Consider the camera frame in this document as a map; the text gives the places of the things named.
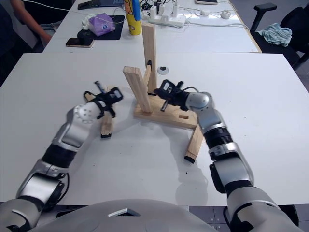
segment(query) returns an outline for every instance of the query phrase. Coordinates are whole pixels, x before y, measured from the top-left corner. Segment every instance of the purple bag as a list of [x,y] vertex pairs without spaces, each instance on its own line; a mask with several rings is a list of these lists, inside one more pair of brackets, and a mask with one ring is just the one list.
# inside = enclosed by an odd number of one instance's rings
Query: purple bag
[[101,36],[113,30],[116,30],[112,18],[107,14],[98,14],[89,19],[89,29],[96,35]]

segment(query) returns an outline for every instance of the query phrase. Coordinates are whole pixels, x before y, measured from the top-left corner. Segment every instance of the black chair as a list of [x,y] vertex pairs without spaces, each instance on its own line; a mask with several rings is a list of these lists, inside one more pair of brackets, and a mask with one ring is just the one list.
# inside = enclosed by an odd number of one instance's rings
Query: black chair
[[[276,10],[277,6],[273,3],[265,3],[256,5],[254,9],[257,14],[250,33],[262,53],[283,54],[294,70],[309,59],[309,5],[305,8],[295,8],[281,21],[281,27],[292,30],[292,39],[287,47],[268,43],[263,36],[255,31],[265,12]],[[300,57],[297,54],[298,51],[304,55]]]

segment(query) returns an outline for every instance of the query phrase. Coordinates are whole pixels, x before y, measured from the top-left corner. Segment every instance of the white table surface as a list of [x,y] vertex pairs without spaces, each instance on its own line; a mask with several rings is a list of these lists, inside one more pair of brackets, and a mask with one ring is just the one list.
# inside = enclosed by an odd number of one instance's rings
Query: white table surface
[[[115,7],[94,8],[87,10],[77,10],[77,5],[86,0],[77,0],[72,6],[73,11],[83,14],[107,13],[112,15]],[[190,7],[195,9],[209,9],[211,12],[222,10],[231,10],[229,3],[222,2],[218,5],[195,4],[194,0],[179,0],[181,7]],[[220,18],[220,13],[210,15],[209,17],[197,17],[191,10],[193,16],[189,19],[191,22],[202,24],[224,25],[231,23],[240,23],[235,12],[229,20]],[[190,13],[184,11],[185,15],[190,17]],[[118,9],[116,15],[125,15],[124,11]],[[129,33],[127,21],[124,22],[120,40],[116,41],[95,41],[90,49],[66,47],[65,43],[70,37],[77,37],[77,33],[82,29],[82,19],[85,15],[75,12],[68,12],[57,32],[45,48],[44,52],[131,52],[142,50],[142,35],[132,36]],[[158,53],[251,53],[258,52],[256,46],[251,40],[246,29],[239,27],[200,27],[189,26],[185,30],[156,25],[156,45]]]
[[[143,67],[143,54],[119,54],[117,61],[106,55],[22,56],[0,89],[0,201],[15,196],[66,112],[84,102],[85,90],[97,91],[93,82],[99,80],[119,86],[125,98],[115,106],[111,139],[101,140],[97,131],[87,151],[76,155],[61,204],[143,198],[226,205],[212,183],[206,144],[191,164],[183,159],[190,130],[133,118],[134,95],[122,68]],[[278,204],[309,203],[309,94],[282,55],[165,54],[157,63],[170,69],[158,83],[184,81],[213,95],[257,187]]]

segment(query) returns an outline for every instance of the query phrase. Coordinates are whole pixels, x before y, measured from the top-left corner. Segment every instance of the white power strip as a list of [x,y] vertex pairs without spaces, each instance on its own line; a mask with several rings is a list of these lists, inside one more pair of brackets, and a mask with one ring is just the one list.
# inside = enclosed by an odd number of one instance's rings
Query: white power strip
[[183,28],[186,17],[181,14],[177,14],[178,7],[174,6],[173,12],[165,9],[164,5],[160,5],[159,15],[156,14],[156,6],[150,8],[150,17],[148,19],[149,23],[167,25],[172,27]]

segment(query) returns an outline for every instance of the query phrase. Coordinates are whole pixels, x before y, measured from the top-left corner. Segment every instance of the wooden plank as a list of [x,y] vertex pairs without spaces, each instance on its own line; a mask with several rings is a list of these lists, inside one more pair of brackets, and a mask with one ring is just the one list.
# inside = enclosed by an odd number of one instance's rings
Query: wooden plank
[[142,111],[139,105],[136,106],[134,116],[156,122],[169,123],[174,126],[194,129],[197,126],[197,116],[192,111],[182,111],[179,106],[169,105],[165,112],[160,111],[165,100],[158,96],[148,96],[153,109],[152,114]]
[[[105,90],[108,92],[111,89],[111,87],[105,88]],[[89,93],[86,93],[85,98],[87,101],[92,100],[95,96],[91,95]],[[113,120],[112,115],[110,112],[104,112],[104,116],[102,118],[102,127],[101,127],[101,138],[109,138],[112,136],[112,129],[113,129]]]
[[[110,91],[113,87],[106,87],[106,92]],[[113,129],[113,119],[110,112],[104,112],[104,116],[102,119],[102,127],[101,127],[101,138],[110,138],[112,136]]]
[[90,93],[86,93],[84,96],[87,99],[87,101],[90,101],[90,100],[94,99],[94,97],[95,97],[94,95],[92,95]]
[[148,82],[148,91],[153,92],[157,88],[156,83],[156,50],[155,50],[155,27],[149,23],[141,25],[144,43],[145,65],[151,61],[152,72]]
[[148,98],[147,86],[144,83],[140,69],[125,66],[122,71],[141,107],[141,110],[144,113],[151,113],[152,108]]
[[201,148],[203,138],[204,136],[201,132],[201,128],[199,127],[199,125],[197,125],[192,133],[187,152],[184,156],[186,160],[188,160],[191,163],[195,162],[199,149]]
[[150,74],[151,74],[151,65],[147,65],[144,75],[145,85],[148,85]]

